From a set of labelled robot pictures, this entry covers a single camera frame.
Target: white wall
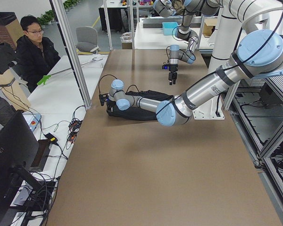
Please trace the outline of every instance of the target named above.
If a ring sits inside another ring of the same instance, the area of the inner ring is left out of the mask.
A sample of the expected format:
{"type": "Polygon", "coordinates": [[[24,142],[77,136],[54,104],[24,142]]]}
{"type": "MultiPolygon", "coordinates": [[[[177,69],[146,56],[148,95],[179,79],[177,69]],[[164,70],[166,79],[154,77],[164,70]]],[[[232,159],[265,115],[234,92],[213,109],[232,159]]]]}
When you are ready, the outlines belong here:
{"type": "Polygon", "coordinates": [[[49,9],[49,0],[0,0],[0,12],[15,12],[19,21],[27,15],[38,17],[49,9]]]}

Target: black jacket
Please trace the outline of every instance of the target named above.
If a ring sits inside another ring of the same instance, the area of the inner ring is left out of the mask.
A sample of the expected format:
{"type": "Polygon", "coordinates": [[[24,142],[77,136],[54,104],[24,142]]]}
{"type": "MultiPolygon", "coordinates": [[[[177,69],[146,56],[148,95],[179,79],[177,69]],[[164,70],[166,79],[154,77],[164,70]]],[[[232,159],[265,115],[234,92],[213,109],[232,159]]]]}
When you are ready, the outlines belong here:
{"type": "Polygon", "coordinates": [[[54,49],[49,38],[42,38],[43,53],[36,47],[27,36],[23,35],[17,41],[18,67],[21,77],[28,82],[30,92],[37,87],[37,82],[53,68],[59,61],[58,52],[54,49]]]}

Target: light blue container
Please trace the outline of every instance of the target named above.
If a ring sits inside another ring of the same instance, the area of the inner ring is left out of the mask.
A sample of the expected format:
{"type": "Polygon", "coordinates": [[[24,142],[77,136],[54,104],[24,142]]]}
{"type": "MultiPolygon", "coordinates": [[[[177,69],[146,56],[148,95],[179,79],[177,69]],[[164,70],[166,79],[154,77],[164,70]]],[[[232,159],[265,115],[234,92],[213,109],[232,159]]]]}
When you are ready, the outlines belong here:
{"type": "Polygon", "coordinates": [[[164,35],[175,35],[176,28],[178,27],[177,22],[162,22],[162,30],[164,31],[164,35]]]}

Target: man wearing glasses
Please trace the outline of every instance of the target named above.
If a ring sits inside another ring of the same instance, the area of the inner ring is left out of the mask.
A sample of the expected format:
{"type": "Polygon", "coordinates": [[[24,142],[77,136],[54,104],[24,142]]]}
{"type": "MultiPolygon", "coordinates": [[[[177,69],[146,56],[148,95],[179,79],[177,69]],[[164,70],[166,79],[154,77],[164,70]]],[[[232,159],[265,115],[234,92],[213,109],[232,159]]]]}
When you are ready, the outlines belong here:
{"type": "Polygon", "coordinates": [[[21,77],[27,81],[30,92],[37,87],[37,82],[59,61],[58,52],[52,41],[43,37],[43,30],[34,16],[25,16],[20,25],[24,35],[17,41],[18,66],[21,77]]]}

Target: computer monitor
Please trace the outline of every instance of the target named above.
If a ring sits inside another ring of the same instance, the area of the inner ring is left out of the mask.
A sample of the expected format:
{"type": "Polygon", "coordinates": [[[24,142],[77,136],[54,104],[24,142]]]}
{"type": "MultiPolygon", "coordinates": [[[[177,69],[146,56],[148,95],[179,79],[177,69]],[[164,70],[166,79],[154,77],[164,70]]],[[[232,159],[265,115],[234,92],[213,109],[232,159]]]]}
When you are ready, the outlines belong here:
{"type": "Polygon", "coordinates": [[[28,172],[38,147],[22,113],[16,111],[0,131],[0,222],[23,180],[31,181],[32,187],[41,186],[28,172]]]}

